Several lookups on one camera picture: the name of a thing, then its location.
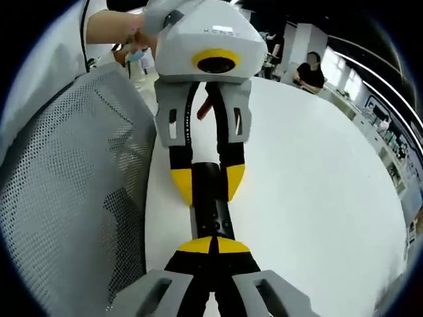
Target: black cylindrical object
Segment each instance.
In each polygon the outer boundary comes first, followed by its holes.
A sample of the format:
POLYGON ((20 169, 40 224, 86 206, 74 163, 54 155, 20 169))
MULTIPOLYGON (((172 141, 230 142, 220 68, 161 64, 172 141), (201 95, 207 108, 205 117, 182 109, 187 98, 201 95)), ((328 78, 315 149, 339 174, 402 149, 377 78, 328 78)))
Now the black cylindrical object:
POLYGON ((226 178, 216 163, 192 165, 192 203, 197 238, 235 239, 227 201, 226 178))

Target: gray mesh fabric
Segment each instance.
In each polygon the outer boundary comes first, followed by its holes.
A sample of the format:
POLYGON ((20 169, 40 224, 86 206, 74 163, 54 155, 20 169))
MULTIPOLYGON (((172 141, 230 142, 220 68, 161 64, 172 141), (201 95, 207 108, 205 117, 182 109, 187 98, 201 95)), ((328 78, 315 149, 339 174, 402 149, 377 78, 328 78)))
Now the gray mesh fabric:
POLYGON ((118 64, 78 78, 19 133, 0 169, 0 225, 50 316, 104 316, 145 273, 153 115, 118 64))

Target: yellow ring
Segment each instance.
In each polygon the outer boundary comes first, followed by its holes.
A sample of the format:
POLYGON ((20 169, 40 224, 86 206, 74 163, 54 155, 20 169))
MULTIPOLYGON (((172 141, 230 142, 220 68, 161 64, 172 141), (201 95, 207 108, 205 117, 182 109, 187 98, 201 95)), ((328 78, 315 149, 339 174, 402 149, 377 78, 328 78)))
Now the yellow ring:
POLYGON ((203 59, 211 57, 223 57, 230 59, 235 64, 235 67, 238 66, 241 60, 241 58, 232 51, 223 50, 221 48, 212 48, 210 50, 205 50, 194 55, 192 57, 192 62, 194 63, 195 67, 198 67, 199 62, 201 62, 203 59))

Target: white sleeve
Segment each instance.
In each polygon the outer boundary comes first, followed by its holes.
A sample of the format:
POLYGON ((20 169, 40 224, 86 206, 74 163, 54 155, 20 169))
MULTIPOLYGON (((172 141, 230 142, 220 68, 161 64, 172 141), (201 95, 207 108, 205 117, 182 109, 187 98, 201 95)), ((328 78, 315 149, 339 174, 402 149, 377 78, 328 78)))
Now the white sleeve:
POLYGON ((98 58, 113 48, 113 44, 89 44, 87 45, 87 25, 88 19, 95 13, 107 10, 106 0, 85 0, 82 18, 83 21, 83 39, 85 45, 85 52, 87 54, 87 61, 91 58, 98 58))

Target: window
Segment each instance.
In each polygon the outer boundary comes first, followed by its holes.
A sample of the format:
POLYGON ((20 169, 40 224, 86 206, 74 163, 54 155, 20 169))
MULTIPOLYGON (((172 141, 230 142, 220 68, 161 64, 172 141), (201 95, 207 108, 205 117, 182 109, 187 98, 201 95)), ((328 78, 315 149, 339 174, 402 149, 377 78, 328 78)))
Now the window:
POLYGON ((344 91, 347 91, 350 94, 351 100, 355 101, 357 99, 362 85, 363 83, 360 76, 353 69, 351 69, 350 76, 348 76, 348 80, 344 89, 344 91))
POLYGON ((339 55, 327 47, 322 60, 322 72, 328 83, 337 87, 345 68, 345 61, 339 55))

